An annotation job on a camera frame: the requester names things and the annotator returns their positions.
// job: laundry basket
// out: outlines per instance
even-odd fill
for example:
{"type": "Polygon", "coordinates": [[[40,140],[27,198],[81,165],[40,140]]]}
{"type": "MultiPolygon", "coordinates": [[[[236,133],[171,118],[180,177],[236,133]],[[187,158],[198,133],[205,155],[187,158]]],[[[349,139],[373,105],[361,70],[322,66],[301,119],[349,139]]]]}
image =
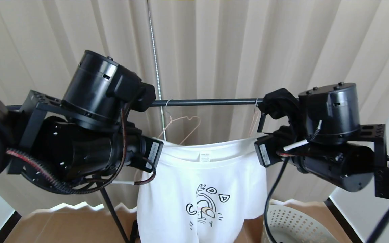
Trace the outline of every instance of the laundry basket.
{"type": "MultiPolygon", "coordinates": [[[[277,243],[338,243],[323,225],[296,209],[270,205],[267,219],[277,243]]],[[[262,243],[269,242],[264,226],[262,243]]]]}

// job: black baseboard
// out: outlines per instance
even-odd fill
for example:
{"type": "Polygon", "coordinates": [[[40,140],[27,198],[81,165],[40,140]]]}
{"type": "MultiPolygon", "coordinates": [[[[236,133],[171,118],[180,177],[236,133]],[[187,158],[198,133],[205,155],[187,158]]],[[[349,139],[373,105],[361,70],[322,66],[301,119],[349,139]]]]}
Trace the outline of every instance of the black baseboard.
{"type": "Polygon", "coordinates": [[[6,240],[10,232],[16,226],[17,222],[19,222],[20,218],[20,214],[14,211],[14,213],[10,216],[5,225],[0,230],[0,243],[3,243],[6,240]]]}
{"type": "Polygon", "coordinates": [[[331,199],[328,198],[324,203],[335,217],[337,222],[340,224],[340,226],[343,228],[349,239],[351,239],[352,243],[363,243],[363,241],[361,241],[360,237],[358,237],[357,233],[354,231],[349,222],[344,218],[339,209],[337,209],[331,199]]]}

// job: clothes rack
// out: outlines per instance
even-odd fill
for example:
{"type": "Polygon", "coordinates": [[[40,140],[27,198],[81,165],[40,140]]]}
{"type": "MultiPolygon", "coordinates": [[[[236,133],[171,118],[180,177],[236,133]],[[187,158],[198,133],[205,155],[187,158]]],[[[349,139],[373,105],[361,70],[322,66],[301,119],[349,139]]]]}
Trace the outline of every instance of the clothes rack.
{"type": "MultiPolygon", "coordinates": [[[[244,98],[244,99],[199,99],[199,100],[155,100],[151,107],[165,107],[165,106],[235,106],[235,105],[255,105],[257,102],[261,102],[262,98],[244,98]]],[[[17,111],[20,109],[20,105],[17,106],[7,106],[9,110],[17,111]]],[[[261,118],[258,124],[257,132],[262,132],[264,127],[266,115],[264,113],[261,114],[261,118]]],[[[134,221],[133,228],[131,231],[130,239],[128,239],[127,234],[121,225],[120,220],[117,217],[115,212],[115,208],[112,202],[109,199],[109,196],[106,192],[106,189],[101,189],[100,193],[102,194],[105,204],[108,207],[115,224],[118,227],[124,241],[126,243],[134,243],[137,238],[137,222],[134,221]]]]}

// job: shirt sleeve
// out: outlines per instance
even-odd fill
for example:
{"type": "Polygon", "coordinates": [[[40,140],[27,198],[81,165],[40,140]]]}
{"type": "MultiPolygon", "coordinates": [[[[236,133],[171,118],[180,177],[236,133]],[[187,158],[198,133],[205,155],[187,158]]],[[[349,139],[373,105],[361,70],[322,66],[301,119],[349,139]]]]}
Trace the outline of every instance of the shirt sleeve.
{"type": "Polygon", "coordinates": [[[267,201],[267,170],[259,164],[257,157],[251,163],[245,219],[257,218],[264,214],[267,201]]]}

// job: beige curtain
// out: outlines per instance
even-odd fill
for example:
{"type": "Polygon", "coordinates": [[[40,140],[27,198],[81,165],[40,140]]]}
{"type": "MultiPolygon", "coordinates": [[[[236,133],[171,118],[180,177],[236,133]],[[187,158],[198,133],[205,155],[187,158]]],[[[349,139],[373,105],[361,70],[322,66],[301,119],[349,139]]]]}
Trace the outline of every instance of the beige curtain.
{"type": "MultiPolygon", "coordinates": [[[[261,98],[282,87],[297,95],[344,81],[357,83],[362,123],[389,116],[389,1],[372,0],[0,1],[0,99],[21,104],[29,89],[62,97],[85,49],[110,55],[157,87],[148,10],[163,99],[261,98]]],[[[254,106],[165,110],[201,117],[190,145],[247,137],[254,106]]],[[[147,135],[161,131],[158,108],[129,120],[147,135]]],[[[267,119],[264,131],[286,122],[267,119]]],[[[175,122],[167,140],[179,143],[195,125],[175,122]]],[[[268,170],[269,186],[279,166],[268,170]]],[[[136,205],[137,188],[107,189],[113,203],[136,205]]],[[[333,189],[289,166],[275,198],[320,201],[333,189]]],[[[62,202],[102,203],[99,194],[55,195],[4,174],[0,195],[20,214],[62,202]]]]}

